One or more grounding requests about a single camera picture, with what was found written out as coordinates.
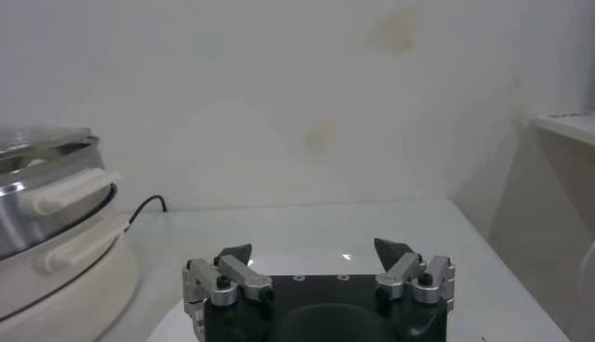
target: table surface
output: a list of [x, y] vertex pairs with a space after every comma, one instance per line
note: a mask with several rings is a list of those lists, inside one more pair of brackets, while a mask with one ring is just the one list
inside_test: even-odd
[[144, 342], [181, 299], [189, 258], [253, 244], [253, 255], [333, 249], [373, 255], [373, 238], [408, 243], [456, 264], [453, 341], [568, 341], [485, 239], [447, 200], [141, 214], [128, 236], [139, 288], [101, 342]]

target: metal bracket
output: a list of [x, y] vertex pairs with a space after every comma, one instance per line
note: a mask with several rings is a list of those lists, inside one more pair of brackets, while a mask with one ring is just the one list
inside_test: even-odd
[[273, 299], [272, 278], [254, 272], [235, 256], [221, 256], [218, 270], [242, 286], [246, 298], [259, 302]]
[[376, 276], [377, 290], [384, 291], [388, 300], [403, 296], [405, 283], [425, 269], [426, 264], [415, 253], [405, 253], [387, 272]]
[[426, 272], [412, 282], [413, 298], [418, 303], [435, 304], [446, 300], [448, 310], [455, 302], [455, 265], [447, 256], [435, 256]]

